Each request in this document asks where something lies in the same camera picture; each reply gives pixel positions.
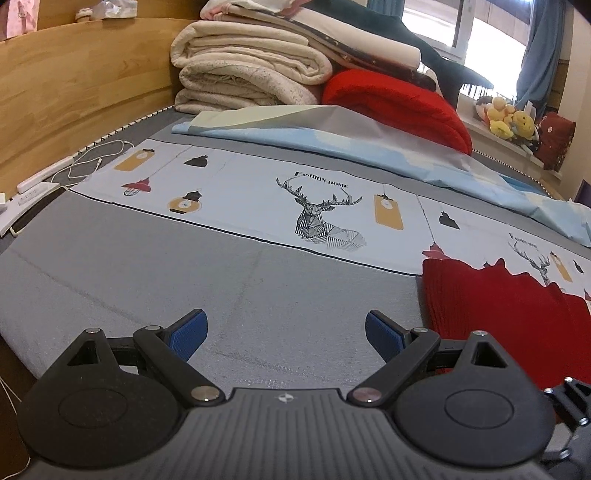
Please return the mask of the yellow plush toys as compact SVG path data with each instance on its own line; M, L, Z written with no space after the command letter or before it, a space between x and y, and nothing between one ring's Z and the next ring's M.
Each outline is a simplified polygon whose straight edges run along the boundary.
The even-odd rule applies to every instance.
M503 97L483 96L476 101L475 114L502 140L514 143L539 140L535 122L537 111L531 102L527 102L524 110L518 110Z

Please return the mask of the printed grey bed sheet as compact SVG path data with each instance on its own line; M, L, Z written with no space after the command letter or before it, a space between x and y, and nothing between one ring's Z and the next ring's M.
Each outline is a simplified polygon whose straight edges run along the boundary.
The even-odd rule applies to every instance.
M193 309L207 338L190 363L235 387L351 390L383 361L379 310L429 325L427 259L513 275L584 299L589 250L514 211L327 155L172 132L45 207L1 256L1 334L35 376L88 328L127 337Z

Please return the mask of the dark red cushion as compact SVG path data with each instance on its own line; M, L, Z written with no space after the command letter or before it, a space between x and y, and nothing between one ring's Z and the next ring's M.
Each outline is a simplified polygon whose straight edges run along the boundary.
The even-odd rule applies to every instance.
M539 146L535 156L545 170L559 171L576 131L576 123L556 112L545 114L538 124Z

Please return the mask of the white power strip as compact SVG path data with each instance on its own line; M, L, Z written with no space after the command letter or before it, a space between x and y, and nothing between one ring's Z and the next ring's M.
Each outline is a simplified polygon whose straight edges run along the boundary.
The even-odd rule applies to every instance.
M59 187L58 183L49 182L47 178L63 171L73 164L74 157L67 156L51 164L17 185L17 193L8 198L1 194L1 236L4 237L14 223L28 210L35 206L44 196Z

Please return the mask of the white folded pillow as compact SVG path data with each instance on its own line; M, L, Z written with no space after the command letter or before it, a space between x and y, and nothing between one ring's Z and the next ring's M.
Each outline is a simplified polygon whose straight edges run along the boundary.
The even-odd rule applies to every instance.
M208 1L199 17L249 20L290 30L321 45L341 64L356 62L368 69L399 67L415 71L422 63L418 48L305 8L303 1Z

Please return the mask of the blue curtain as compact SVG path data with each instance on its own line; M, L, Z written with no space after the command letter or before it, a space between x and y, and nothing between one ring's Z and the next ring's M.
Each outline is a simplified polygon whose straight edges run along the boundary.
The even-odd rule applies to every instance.
M528 44L517 80L517 107L521 109L531 102L541 115L562 51L566 2L535 0L532 8Z

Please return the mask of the cream folded blankets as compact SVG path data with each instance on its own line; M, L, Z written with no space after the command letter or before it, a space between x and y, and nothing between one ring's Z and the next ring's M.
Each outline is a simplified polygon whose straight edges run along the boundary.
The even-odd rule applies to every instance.
M256 24L197 21L170 46L186 114L273 105L315 105L332 62L296 33Z

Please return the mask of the light blue duvet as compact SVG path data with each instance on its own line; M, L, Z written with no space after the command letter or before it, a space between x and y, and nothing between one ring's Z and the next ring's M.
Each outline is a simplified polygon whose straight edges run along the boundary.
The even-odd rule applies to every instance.
M518 189L472 156L339 106L259 106L204 111L174 134L327 155L445 187L532 218L590 245L590 209Z

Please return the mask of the dark red knit sweater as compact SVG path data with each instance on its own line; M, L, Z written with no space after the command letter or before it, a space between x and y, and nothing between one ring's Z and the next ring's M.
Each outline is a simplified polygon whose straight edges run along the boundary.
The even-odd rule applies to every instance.
M590 312L583 298L527 273L513 275L502 259L481 269L427 259L422 280L429 326L441 337L488 332L541 389L567 376L590 381Z

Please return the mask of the purple box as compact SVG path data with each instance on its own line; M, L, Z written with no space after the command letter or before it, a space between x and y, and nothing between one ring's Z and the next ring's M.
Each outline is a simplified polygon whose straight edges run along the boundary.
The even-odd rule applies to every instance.
M579 190L575 196L574 201L576 203L585 205L591 208L591 183L583 180L579 187Z

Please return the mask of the bright red folded blanket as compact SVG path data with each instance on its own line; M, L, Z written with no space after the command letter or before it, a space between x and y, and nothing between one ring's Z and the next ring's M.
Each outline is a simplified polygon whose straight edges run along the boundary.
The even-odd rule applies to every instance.
M325 84L322 104L345 107L467 155L473 151L468 129L441 95L385 74L342 71Z

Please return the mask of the dark teal shark plush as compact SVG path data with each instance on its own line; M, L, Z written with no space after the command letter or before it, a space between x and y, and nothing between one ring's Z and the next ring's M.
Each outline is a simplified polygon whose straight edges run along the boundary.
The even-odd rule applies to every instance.
M305 7L360 30L418 48L422 63L436 74L443 97L454 108L464 85L494 88L488 79L474 70L442 57L429 43L408 30L399 16L378 13L349 0L308 1Z

